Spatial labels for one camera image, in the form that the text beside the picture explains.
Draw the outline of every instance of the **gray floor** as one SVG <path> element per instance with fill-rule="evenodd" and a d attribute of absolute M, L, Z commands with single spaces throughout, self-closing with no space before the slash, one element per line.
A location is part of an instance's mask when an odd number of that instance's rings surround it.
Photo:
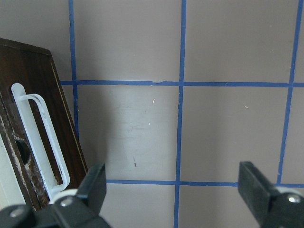
<path fill-rule="evenodd" d="M 114 228 L 257 228 L 240 161 L 303 190 L 303 0 L 69 3 L 0 0 L 0 37 L 51 50 Z"/>

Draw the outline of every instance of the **screw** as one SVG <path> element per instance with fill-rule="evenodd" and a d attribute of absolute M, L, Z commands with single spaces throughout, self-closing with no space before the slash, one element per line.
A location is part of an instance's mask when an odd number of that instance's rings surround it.
<path fill-rule="evenodd" d="M 73 197 L 66 197 L 63 201 L 60 202 L 60 206 L 66 207 L 73 203 Z"/>
<path fill-rule="evenodd" d="M 11 216 L 12 218 L 15 218 L 19 215 L 22 215 L 24 212 L 24 208 L 23 207 L 17 207 L 16 209 L 14 209 L 10 214 L 9 216 Z"/>
<path fill-rule="evenodd" d="M 301 197 L 299 195 L 296 195 L 296 194 L 289 194 L 287 196 L 289 202 L 291 203 L 299 203 L 301 202 Z"/>

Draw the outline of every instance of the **wooden panel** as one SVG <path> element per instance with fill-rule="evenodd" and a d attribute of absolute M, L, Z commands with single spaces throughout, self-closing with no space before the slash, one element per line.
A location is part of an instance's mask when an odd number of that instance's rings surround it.
<path fill-rule="evenodd" d="M 30 198 L 32 205 L 36 209 L 39 209 L 39 207 L 46 205 L 48 198 L 42 186 L 41 176 L 30 146 L 28 148 L 28 162 L 22 161 L 22 156 L 23 160 L 27 159 L 24 158 L 26 154 L 23 154 L 26 151 L 20 154 L 18 150 L 18 146 L 19 149 L 27 150 L 26 145 L 29 145 L 29 141 L 12 97 L 11 86 L 14 83 L 21 83 L 27 94 L 39 94 L 44 98 L 70 174 L 71 181 L 68 188 L 77 188 L 79 186 L 86 174 L 87 167 L 51 53 L 46 49 L 0 38 L 0 98 L 2 105 L 0 115 L 4 122 L 4 128 L 1 129 L 0 133 L 2 137 L 8 137 L 6 134 L 10 135 L 9 142 L 5 144 L 12 163 L 16 164 L 16 166 L 18 166 L 17 163 L 21 164 L 19 169 L 15 167 L 16 175 L 19 175 L 19 179 L 24 179 L 19 184 L 23 185 L 26 189 L 21 186 L 21 191 Z M 30 105 L 55 178 L 58 184 L 60 184 L 62 180 L 59 169 L 38 108 L 34 102 L 30 102 Z"/>

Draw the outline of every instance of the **white drawer handle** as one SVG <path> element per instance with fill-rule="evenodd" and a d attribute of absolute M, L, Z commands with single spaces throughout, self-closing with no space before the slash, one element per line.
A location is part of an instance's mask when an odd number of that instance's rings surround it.
<path fill-rule="evenodd" d="M 63 158 L 58 139 L 48 113 L 47 105 L 44 99 L 38 94 L 26 94 L 23 85 L 20 83 L 15 83 L 12 85 L 11 90 L 22 119 L 26 134 L 28 136 L 28 141 L 34 153 L 37 166 L 41 173 L 43 180 L 43 185 L 48 193 L 50 200 L 60 191 L 63 191 L 70 183 L 70 176 L 67 171 L 67 165 Z M 62 184 L 57 185 L 57 181 L 53 174 L 51 165 L 48 160 L 46 150 L 44 148 L 43 142 L 41 140 L 34 115 L 29 106 L 29 99 L 36 102 L 44 127 L 47 132 L 48 140 L 51 144 L 57 166 L 59 168 Z"/>

